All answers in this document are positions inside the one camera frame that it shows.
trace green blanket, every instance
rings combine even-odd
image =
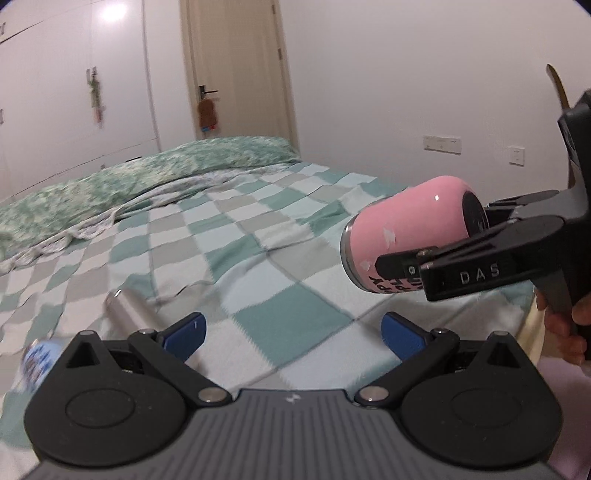
[[[174,180],[298,161],[283,138],[215,138],[52,185],[0,207],[0,260]]]

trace bed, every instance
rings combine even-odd
[[[465,339],[507,330],[539,358],[543,328],[528,282],[428,303],[420,291],[371,294],[349,281],[343,227],[405,186],[303,162],[268,138],[195,142],[132,164],[0,211],[2,480],[37,463],[22,426],[31,398],[22,350],[83,329],[121,338],[102,304],[122,286],[167,325],[202,312],[206,342],[187,363],[234,394],[354,392],[400,362],[379,334],[389,310]]]

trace gray gripper body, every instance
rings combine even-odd
[[[42,462],[27,480],[561,480],[542,463],[507,472],[447,465],[417,449],[385,410],[341,390],[243,390],[199,410],[182,434],[133,465],[83,471]]]

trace metal screw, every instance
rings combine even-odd
[[[199,400],[202,400],[206,403],[219,403],[222,400],[225,400],[228,396],[228,392],[226,392],[223,388],[219,387],[207,387],[199,392]]]
[[[390,392],[386,390],[384,387],[365,387],[362,388],[359,392],[359,396],[363,398],[365,401],[369,402],[377,402],[386,400]]]

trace wall socket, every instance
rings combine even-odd
[[[462,154],[462,139],[458,137],[423,137],[423,148],[435,152]]]
[[[523,147],[507,147],[509,155],[509,163],[512,165],[525,166],[525,148]]]

